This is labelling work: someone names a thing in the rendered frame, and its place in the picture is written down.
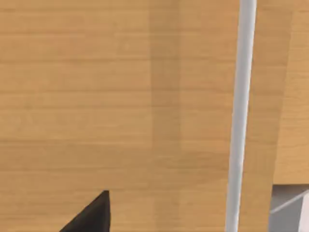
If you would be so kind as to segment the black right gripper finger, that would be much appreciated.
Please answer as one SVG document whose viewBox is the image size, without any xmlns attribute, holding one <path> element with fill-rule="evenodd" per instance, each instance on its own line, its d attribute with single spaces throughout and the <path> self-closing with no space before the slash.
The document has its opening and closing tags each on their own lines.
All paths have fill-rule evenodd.
<svg viewBox="0 0 309 232">
<path fill-rule="evenodd" d="M 110 232 L 110 193 L 104 190 L 59 232 Z"/>
</svg>

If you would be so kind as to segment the wooden door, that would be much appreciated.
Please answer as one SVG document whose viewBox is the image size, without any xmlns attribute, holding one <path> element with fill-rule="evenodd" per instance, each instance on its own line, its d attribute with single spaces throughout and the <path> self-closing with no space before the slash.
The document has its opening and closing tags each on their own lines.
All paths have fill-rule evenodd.
<svg viewBox="0 0 309 232">
<path fill-rule="evenodd" d="M 239 232 L 267 232 L 300 0 L 0 0 L 0 232 L 224 232 L 239 12 L 256 8 Z"/>
</svg>

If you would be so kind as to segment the wooden cupboard side panel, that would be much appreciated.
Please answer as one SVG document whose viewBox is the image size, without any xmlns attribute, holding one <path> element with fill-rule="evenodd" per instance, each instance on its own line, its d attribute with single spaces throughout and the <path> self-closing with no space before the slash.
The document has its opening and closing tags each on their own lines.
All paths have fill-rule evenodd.
<svg viewBox="0 0 309 232">
<path fill-rule="evenodd" d="M 274 184 L 309 184 L 309 0 L 292 13 Z"/>
</svg>

